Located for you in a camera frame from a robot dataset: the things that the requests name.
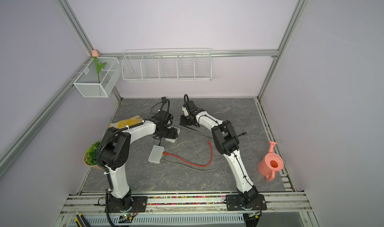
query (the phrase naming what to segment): white wall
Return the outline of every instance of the white wall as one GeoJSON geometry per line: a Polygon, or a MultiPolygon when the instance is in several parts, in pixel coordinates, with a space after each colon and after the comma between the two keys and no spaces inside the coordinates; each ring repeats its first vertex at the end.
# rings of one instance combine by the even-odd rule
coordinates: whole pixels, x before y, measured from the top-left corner
{"type": "Polygon", "coordinates": [[[0,180],[2,226],[55,224],[88,170],[85,151],[103,137],[115,107],[113,96],[84,98],[73,88],[0,180]]]}
{"type": "Polygon", "coordinates": [[[100,52],[277,49],[297,0],[68,0],[100,52]]]}
{"type": "Polygon", "coordinates": [[[257,96],[272,63],[270,56],[214,57],[211,81],[127,82],[117,88],[124,98],[257,96]]]}
{"type": "Polygon", "coordinates": [[[383,12],[310,0],[262,100],[320,226],[382,226],[383,12]]]}
{"type": "Polygon", "coordinates": [[[0,155],[85,61],[53,0],[0,0],[0,155]]]}

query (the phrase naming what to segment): black mounting plate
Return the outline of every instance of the black mounting plate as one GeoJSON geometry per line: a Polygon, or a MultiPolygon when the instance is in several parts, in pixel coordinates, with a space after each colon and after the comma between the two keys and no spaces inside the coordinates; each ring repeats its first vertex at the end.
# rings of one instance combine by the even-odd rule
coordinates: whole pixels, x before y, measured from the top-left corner
{"type": "MultiPolygon", "coordinates": [[[[139,212],[145,212],[145,209],[147,207],[147,200],[148,196],[132,196],[132,209],[130,209],[128,212],[137,212],[137,205],[140,206],[139,212]]],[[[113,201],[108,201],[108,212],[109,213],[122,213],[121,207],[116,205],[113,201]]]]}
{"type": "MultiPolygon", "coordinates": [[[[242,207],[240,207],[240,198],[238,194],[228,194],[225,196],[226,200],[229,200],[227,202],[227,210],[244,210],[242,207]]],[[[265,198],[261,194],[259,198],[256,199],[256,202],[260,205],[262,210],[266,210],[266,203],[265,198]]],[[[255,206],[252,207],[251,210],[260,210],[259,206],[255,204],[255,206]]]]}

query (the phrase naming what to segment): gray marble tabletop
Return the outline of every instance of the gray marble tabletop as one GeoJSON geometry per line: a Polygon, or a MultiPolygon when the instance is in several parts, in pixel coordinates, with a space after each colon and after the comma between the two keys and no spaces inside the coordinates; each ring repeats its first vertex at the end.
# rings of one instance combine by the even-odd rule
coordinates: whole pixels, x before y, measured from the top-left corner
{"type": "MultiPolygon", "coordinates": [[[[221,120],[230,120],[237,134],[247,131],[248,134],[239,137],[240,154],[249,177],[258,191],[284,191],[280,175],[268,182],[262,176],[257,165],[267,154],[268,139],[260,119],[254,99],[252,98],[204,98],[192,99],[195,105],[205,109],[210,115],[221,120]]],[[[152,116],[150,109],[160,102],[160,99],[123,99],[114,122],[128,119],[136,115],[143,118],[152,116]]],[[[183,99],[170,99],[170,113],[174,116],[173,126],[179,127],[183,99]]],[[[201,132],[212,135],[205,127],[196,128],[201,132]]],[[[182,157],[190,163],[205,165],[211,157],[208,140],[212,144],[213,159],[208,167],[212,171],[195,171],[184,166],[161,161],[160,164],[148,162],[152,147],[159,140],[146,136],[131,144],[126,163],[127,182],[132,191],[236,191],[235,178],[225,158],[216,150],[213,139],[181,127],[180,135],[175,143],[164,139],[161,145],[164,151],[182,157]]],[[[163,159],[183,163],[176,157],[163,156],[163,159]]],[[[85,182],[83,192],[105,191],[108,188],[107,178],[100,170],[92,169],[85,182]]]]}

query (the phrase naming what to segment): white wire basket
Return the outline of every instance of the white wire basket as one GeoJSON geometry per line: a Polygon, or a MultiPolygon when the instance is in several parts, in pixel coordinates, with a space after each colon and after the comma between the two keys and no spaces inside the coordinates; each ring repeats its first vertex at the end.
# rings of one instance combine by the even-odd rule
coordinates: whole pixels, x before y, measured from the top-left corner
{"type": "Polygon", "coordinates": [[[108,97],[121,75],[118,58],[98,57],[97,60],[99,64],[107,62],[99,72],[100,82],[92,60],[73,83],[84,97],[108,97]]]}
{"type": "Polygon", "coordinates": [[[211,80],[209,49],[173,52],[128,52],[121,61],[126,81],[211,80]]]}

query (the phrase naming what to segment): red cable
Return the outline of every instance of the red cable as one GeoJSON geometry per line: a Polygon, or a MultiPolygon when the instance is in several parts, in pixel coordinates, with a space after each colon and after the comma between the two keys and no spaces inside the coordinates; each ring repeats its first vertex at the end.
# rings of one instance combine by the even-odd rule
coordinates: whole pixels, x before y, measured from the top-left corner
{"type": "Polygon", "coordinates": [[[209,143],[209,146],[211,147],[211,160],[210,160],[209,163],[206,164],[206,165],[192,164],[192,163],[189,163],[189,162],[183,160],[182,158],[178,157],[177,155],[170,154],[170,153],[167,153],[167,152],[163,152],[163,154],[164,154],[164,155],[172,155],[172,156],[174,156],[174,157],[177,157],[177,158],[179,158],[180,160],[182,160],[182,161],[184,161],[185,163],[190,164],[190,165],[194,165],[194,166],[198,166],[198,167],[207,167],[207,166],[209,166],[209,164],[211,163],[211,161],[212,161],[212,157],[214,157],[214,152],[213,152],[213,150],[212,150],[211,143],[210,143],[209,141],[208,141],[208,143],[209,143]]]}

